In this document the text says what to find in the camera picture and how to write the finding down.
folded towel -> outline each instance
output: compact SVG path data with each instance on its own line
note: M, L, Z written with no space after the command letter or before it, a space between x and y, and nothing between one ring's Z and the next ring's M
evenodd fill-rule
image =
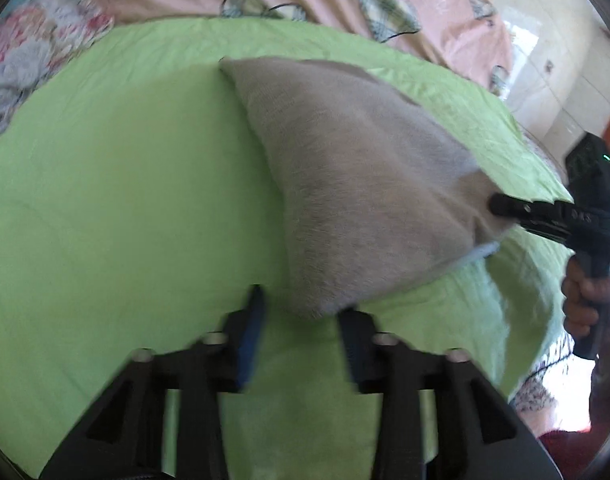
M223 59L284 194L291 304L334 314L490 254L511 223L474 157L363 69Z

device handle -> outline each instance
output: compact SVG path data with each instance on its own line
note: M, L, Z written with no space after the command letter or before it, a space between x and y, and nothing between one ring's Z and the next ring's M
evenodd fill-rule
M610 260L606 258L578 252L576 259L588 278L607 278L610 275ZM604 305L593 301L588 301L587 305L598 311L598 323L591 327L587 337L576 340L574 355L594 361L598 355L598 344L605 327L605 316L602 315Z

floral blanket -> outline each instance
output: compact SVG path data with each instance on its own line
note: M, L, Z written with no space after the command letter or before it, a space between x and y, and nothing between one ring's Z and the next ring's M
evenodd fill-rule
M35 89L114 26L92 0L27 0L3 13L0 133Z

teal fabric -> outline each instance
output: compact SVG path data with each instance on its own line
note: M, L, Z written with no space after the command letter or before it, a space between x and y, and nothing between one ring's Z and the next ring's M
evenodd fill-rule
M566 196L497 98L387 46L253 18L113 30L0 139L0 447L31 475L134 348L184 348L262 283L256 373L222 403L232 477L368 476L378 399L354 393L333 319L281 309L281 196L217 66L266 55L358 64L424 105L506 192ZM516 228L498 254L362 308L419 349L468 349L509 395L560 330L565 259Z

red clothing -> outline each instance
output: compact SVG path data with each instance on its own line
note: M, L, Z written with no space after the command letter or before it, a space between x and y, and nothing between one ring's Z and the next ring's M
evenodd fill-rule
M589 403L592 428L577 433L551 431L540 437L565 480L581 475L610 434L610 387L597 386L596 375L594 370Z

